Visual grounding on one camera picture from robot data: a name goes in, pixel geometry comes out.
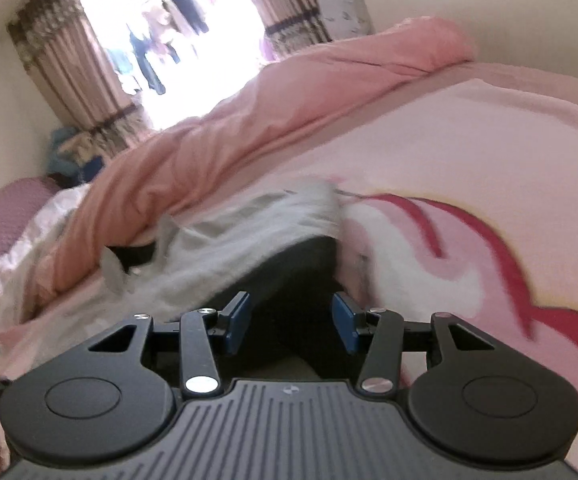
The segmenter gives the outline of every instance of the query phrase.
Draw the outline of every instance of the doorway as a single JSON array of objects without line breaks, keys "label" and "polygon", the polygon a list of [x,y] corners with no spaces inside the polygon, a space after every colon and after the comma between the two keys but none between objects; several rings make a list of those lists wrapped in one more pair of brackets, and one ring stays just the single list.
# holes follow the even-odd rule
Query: doorway
[{"label": "doorway", "polygon": [[82,0],[122,86],[155,130],[202,116],[270,60],[251,0]]}]

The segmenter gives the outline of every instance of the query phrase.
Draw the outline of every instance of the silver screw head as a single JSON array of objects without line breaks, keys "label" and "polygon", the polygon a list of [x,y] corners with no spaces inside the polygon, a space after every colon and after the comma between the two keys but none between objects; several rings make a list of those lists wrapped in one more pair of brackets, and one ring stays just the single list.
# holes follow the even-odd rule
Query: silver screw head
[{"label": "silver screw head", "polygon": [[213,390],[217,389],[218,381],[213,377],[198,375],[188,379],[187,382],[184,383],[184,386],[194,394],[210,394]]},{"label": "silver screw head", "polygon": [[369,377],[360,386],[370,394],[385,394],[393,389],[393,383],[384,377]]}]

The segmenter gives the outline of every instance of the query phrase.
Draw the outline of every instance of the logo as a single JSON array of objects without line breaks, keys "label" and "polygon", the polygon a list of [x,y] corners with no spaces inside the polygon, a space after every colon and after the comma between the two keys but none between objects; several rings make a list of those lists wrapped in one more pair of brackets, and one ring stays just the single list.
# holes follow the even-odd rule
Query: logo
[{"label": "logo", "polygon": [[297,386],[295,386],[295,384],[292,384],[291,386],[287,386],[286,388],[283,388],[282,390],[287,395],[297,394],[300,391],[300,389]]}]

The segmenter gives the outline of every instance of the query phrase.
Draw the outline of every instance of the blue clamp pad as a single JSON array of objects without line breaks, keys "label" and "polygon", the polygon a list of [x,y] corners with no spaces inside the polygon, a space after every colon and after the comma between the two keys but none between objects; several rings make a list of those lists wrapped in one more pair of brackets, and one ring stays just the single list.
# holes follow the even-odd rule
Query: blue clamp pad
[{"label": "blue clamp pad", "polygon": [[228,319],[228,328],[224,336],[224,349],[227,355],[238,353],[251,321],[251,311],[252,304],[249,294],[239,292],[220,312],[221,318]]},{"label": "blue clamp pad", "polygon": [[338,330],[338,335],[347,353],[355,354],[360,346],[360,336],[357,332],[357,325],[355,322],[355,313],[345,301],[346,295],[334,294],[331,301],[331,314],[333,317],[333,324]]}]

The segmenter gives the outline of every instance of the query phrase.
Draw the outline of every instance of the ribbed surface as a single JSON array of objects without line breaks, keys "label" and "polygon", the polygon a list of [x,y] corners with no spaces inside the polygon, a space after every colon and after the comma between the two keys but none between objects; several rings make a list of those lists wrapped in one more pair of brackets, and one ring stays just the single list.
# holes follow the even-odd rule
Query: ribbed surface
[{"label": "ribbed surface", "polygon": [[450,462],[416,439],[398,409],[345,383],[239,381],[190,402],[165,438],[124,462],[79,472],[27,462],[15,480],[573,480],[563,464],[487,472]]}]

